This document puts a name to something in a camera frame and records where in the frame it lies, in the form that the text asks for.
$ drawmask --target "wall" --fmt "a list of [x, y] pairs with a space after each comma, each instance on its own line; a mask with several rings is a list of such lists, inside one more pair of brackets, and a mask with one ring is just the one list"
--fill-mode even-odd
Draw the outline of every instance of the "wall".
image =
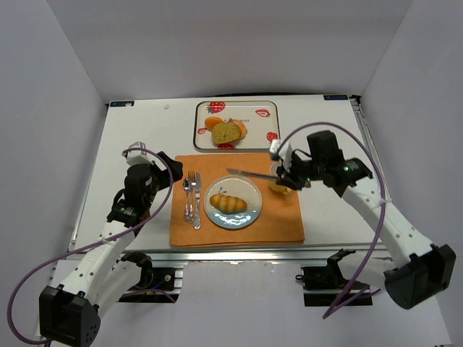
[[411, 0], [48, 0], [105, 101], [362, 94]]
[[362, 98], [397, 206], [437, 244], [459, 255], [438, 296], [463, 346], [463, 3], [414, 1]]
[[[104, 104], [45, 0], [8, 0], [0, 11], [0, 336], [16, 283], [66, 250], [95, 156]], [[14, 318], [29, 338], [50, 269], [20, 292]]]

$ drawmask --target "blue rimmed plate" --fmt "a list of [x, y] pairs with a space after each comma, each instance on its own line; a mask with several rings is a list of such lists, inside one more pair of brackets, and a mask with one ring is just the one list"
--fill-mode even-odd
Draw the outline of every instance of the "blue rimmed plate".
[[[240, 213], [223, 213], [211, 205], [214, 194], [239, 197], [247, 203], [247, 209]], [[211, 221], [227, 229], [241, 229], [250, 225], [262, 210], [262, 195], [255, 184], [241, 176], [225, 176], [213, 182], [204, 194], [204, 209]]]

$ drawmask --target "silverware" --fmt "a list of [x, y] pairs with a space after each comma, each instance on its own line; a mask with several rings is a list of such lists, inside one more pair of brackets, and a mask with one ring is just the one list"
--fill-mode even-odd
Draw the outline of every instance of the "silverware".
[[200, 193], [201, 193], [201, 175], [199, 172], [196, 173], [195, 179], [195, 193], [196, 193], [196, 211], [195, 211], [195, 223], [193, 226], [196, 230], [201, 227], [200, 219]]
[[264, 175], [262, 173], [243, 171], [243, 170], [239, 170], [238, 168], [228, 168], [226, 172], [232, 175], [254, 177], [256, 179], [267, 179], [269, 181], [276, 181], [277, 179], [279, 179], [277, 176], [270, 176], [270, 175]]
[[188, 223], [193, 223], [193, 194], [195, 193], [195, 172], [193, 170], [188, 171], [188, 182], [190, 183], [190, 210], [188, 212]]
[[185, 200], [185, 213], [183, 215], [183, 220], [187, 221], [188, 220], [188, 194], [191, 192], [190, 181], [188, 180], [188, 178], [185, 178], [183, 180], [183, 190], [187, 194], [187, 199]]

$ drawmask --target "orange placemat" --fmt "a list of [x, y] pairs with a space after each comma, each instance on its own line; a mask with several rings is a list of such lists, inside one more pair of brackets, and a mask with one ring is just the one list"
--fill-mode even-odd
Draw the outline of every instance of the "orange placemat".
[[239, 229], [221, 228], [205, 214], [204, 194], [217, 179], [227, 176], [226, 168], [268, 173], [272, 164], [267, 153], [252, 154], [210, 154], [179, 155], [175, 160], [183, 163], [184, 176], [189, 170], [201, 174], [201, 228], [195, 230], [183, 221], [185, 193], [182, 182], [174, 185], [170, 225], [170, 244], [177, 247], [206, 247], [246, 244], [297, 244], [304, 241], [299, 197], [296, 192], [289, 195], [274, 193], [268, 182], [251, 179], [262, 194], [262, 210], [258, 219], [251, 225]]

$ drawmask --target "cup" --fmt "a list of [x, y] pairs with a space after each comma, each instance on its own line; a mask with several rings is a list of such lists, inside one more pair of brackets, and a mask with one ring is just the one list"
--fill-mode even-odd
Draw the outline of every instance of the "cup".
[[[270, 167], [270, 176], [275, 176], [277, 177], [278, 175], [276, 174], [276, 169], [281, 166], [281, 162], [276, 162], [273, 163], [272, 166]], [[276, 184], [275, 181], [269, 181], [268, 186], [272, 191], [275, 193], [282, 193], [282, 194], [291, 194], [292, 190], [288, 187], [282, 186], [280, 184]]]

